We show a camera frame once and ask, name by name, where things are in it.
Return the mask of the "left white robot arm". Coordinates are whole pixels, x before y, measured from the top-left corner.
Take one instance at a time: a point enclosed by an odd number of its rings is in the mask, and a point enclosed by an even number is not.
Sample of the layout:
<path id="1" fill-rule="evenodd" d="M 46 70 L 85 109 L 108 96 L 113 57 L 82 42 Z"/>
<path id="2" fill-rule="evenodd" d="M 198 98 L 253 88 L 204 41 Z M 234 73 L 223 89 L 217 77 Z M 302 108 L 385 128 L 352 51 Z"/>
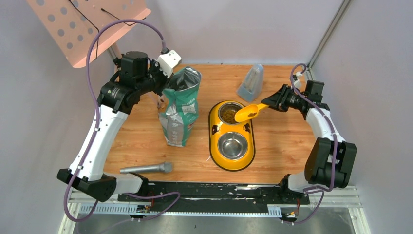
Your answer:
<path id="1" fill-rule="evenodd" d="M 143 52 L 131 51 L 114 60 L 118 71 L 102 86 L 95 116 L 78 156 L 69 168 L 60 169 L 58 180 L 99 202 L 113 194 L 130 193 L 137 201 L 149 196 L 148 180 L 137 173 L 111 174 L 104 164 L 113 141 L 143 94 L 161 95 L 182 58 L 174 50 L 150 60 Z"/>

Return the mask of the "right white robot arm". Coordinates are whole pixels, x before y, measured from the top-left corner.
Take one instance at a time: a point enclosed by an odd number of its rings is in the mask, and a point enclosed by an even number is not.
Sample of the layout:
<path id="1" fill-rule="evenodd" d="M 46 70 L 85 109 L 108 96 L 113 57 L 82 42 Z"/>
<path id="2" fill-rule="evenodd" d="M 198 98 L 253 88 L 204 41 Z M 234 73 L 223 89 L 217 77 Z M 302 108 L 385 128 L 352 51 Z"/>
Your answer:
<path id="1" fill-rule="evenodd" d="M 283 203 L 293 202 L 298 193 L 330 192 L 334 188 L 345 188 L 349 183 L 357 147 L 347 142 L 334 126 L 330 108 L 322 102 L 323 88 L 323 82 L 309 81 L 303 92 L 295 92 L 293 87 L 284 84 L 276 93 L 261 100 L 278 112 L 300 111 L 316 140 L 304 170 L 282 180 L 278 197 Z"/>

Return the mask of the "green pet food bag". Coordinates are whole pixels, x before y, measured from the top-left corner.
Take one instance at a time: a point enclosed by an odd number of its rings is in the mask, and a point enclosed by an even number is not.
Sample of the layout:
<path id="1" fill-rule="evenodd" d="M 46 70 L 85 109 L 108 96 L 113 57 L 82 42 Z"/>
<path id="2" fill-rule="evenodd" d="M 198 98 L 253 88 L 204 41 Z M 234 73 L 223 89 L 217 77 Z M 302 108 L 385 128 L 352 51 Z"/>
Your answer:
<path id="1" fill-rule="evenodd" d="M 160 120 L 167 145 L 185 147 L 199 117 L 198 92 L 202 75 L 187 66 L 174 74 L 158 98 Z"/>

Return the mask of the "yellow plastic scoop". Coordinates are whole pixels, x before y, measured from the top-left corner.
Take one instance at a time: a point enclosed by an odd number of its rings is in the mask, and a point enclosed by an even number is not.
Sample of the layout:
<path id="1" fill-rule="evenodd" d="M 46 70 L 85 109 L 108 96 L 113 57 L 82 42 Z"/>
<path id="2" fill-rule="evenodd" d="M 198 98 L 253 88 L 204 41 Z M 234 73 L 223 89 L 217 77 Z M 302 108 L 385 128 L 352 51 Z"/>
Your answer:
<path id="1" fill-rule="evenodd" d="M 269 105 L 266 104 L 250 104 L 240 110 L 238 110 L 234 116 L 235 121 L 237 122 L 244 122 L 248 121 L 250 119 L 256 118 L 259 114 L 260 111 L 268 108 Z"/>

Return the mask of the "clear plastic container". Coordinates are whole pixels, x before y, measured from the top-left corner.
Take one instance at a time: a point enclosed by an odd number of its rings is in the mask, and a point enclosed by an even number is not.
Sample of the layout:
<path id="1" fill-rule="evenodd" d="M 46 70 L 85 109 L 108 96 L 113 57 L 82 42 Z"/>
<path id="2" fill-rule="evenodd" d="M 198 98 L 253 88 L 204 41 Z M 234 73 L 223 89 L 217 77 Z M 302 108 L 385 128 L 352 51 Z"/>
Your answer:
<path id="1" fill-rule="evenodd" d="M 236 90 L 236 94 L 247 102 L 253 102 L 262 91 L 263 72 L 261 64 L 254 65 Z"/>

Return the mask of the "brown pet food kibble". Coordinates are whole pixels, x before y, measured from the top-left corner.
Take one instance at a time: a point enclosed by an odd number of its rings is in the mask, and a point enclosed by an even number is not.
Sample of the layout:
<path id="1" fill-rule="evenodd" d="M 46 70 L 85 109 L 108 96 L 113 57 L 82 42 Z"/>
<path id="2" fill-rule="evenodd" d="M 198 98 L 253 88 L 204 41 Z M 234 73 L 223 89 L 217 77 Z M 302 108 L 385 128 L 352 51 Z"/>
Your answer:
<path id="1" fill-rule="evenodd" d="M 224 110 L 220 112 L 220 117 L 222 122 L 226 123 L 226 124 L 238 124 L 238 122 L 235 120 L 235 115 L 236 115 L 237 111 L 236 110 Z"/>

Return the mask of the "yellow double bowl feeder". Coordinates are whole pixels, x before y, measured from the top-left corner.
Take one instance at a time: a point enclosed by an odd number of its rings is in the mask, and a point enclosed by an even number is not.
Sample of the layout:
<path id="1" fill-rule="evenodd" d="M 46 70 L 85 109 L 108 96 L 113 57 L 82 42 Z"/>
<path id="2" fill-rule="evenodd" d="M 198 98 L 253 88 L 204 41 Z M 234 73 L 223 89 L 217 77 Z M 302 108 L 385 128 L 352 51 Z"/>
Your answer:
<path id="1" fill-rule="evenodd" d="M 220 112 L 244 108 L 239 102 L 226 100 L 213 106 L 208 116 L 209 152 L 212 161 L 221 169 L 236 172 L 247 168 L 256 154 L 252 121 L 226 124 Z"/>

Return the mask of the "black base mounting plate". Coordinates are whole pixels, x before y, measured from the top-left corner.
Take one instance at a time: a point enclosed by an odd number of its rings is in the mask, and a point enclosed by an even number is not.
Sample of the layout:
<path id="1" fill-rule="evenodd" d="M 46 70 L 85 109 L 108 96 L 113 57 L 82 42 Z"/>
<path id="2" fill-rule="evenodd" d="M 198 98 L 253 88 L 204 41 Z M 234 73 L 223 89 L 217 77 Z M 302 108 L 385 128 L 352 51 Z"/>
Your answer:
<path id="1" fill-rule="evenodd" d="M 263 204 L 301 205 L 310 204 L 309 197 L 272 184 L 228 184 L 196 182 L 149 182 L 145 196 L 179 192 L 181 198 L 199 199 L 248 199 Z"/>

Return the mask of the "grey microphone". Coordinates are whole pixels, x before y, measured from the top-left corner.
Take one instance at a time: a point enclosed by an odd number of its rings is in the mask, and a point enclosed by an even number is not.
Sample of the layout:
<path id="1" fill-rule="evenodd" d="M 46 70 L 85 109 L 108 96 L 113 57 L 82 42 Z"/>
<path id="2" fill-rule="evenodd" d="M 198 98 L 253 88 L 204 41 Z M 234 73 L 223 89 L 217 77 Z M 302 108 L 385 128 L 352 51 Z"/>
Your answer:
<path id="1" fill-rule="evenodd" d="M 141 165 L 141 166 L 131 166 L 125 167 L 120 169 L 120 174 L 128 174 L 128 173 L 169 173 L 173 170 L 173 163 L 172 162 L 162 162 L 159 164 L 151 164 L 151 165 Z"/>

